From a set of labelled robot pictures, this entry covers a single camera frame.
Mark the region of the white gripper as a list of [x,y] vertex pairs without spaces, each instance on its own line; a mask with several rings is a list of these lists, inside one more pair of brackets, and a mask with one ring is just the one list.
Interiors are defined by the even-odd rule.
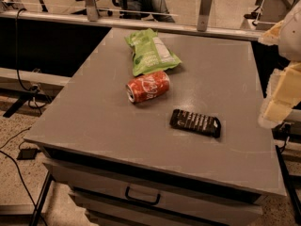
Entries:
[[291,61],[284,70],[273,70],[266,98],[261,104],[259,125],[275,128],[301,102],[301,0],[284,20],[265,31],[258,42],[267,46],[278,45],[279,54]]

